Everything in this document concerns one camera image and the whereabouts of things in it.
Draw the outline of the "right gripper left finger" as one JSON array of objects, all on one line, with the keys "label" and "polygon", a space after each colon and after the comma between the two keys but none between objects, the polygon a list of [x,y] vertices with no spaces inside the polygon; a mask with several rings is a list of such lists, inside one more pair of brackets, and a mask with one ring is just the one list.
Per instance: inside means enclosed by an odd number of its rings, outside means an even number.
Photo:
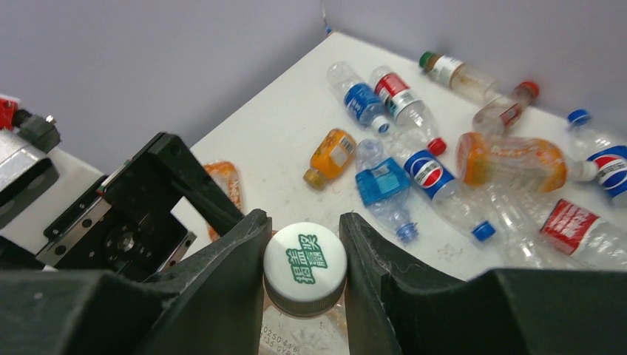
[{"label": "right gripper left finger", "polygon": [[109,271],[3,271],[3,354],[256,354],[271,218],[230,232],[144,283]]}]

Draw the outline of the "small orange bottle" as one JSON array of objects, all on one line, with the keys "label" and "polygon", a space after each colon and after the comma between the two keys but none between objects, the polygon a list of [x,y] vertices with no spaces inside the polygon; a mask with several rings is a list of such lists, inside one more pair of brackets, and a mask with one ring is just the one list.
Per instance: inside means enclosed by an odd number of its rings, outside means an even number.
[{"label": "small orange bottle", "polygon": [[355,139],[342,129],[330,130],[310,159],[303,180],[313,189],[323,190],[347,169],[356,154]]}]

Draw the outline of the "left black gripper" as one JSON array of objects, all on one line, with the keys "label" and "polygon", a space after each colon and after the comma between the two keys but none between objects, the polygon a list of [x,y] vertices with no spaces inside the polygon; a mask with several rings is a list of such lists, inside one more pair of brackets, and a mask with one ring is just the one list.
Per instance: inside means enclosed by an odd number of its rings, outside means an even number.
[{"label": "left black gripper", "polygon": [[197,238],[172,214],[183,198],[219,235],[244,217],[182,139],[160,132],[44,230],[49,241],[36,259],[142,282],[178,264]]}]

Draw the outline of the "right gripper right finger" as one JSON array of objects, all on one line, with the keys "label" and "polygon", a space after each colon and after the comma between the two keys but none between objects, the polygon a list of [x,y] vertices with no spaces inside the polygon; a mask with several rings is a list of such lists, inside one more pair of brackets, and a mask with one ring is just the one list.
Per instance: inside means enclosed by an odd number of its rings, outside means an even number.
[{"label": "right gripper right finger", "polygon": [[626,274],[497,268],[463,281],[339,218],[352,354],[624,354]]}]

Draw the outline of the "large orange crushed bottle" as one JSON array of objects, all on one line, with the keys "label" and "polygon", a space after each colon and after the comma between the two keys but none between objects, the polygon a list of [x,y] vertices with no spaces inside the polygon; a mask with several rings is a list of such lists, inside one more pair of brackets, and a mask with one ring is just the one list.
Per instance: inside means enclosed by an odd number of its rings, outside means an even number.
[{"label": "large orange crushed bottle", "polygon": [[345,248],[330,229],[293,223],[268,241],[259,354],[349,354]]}]

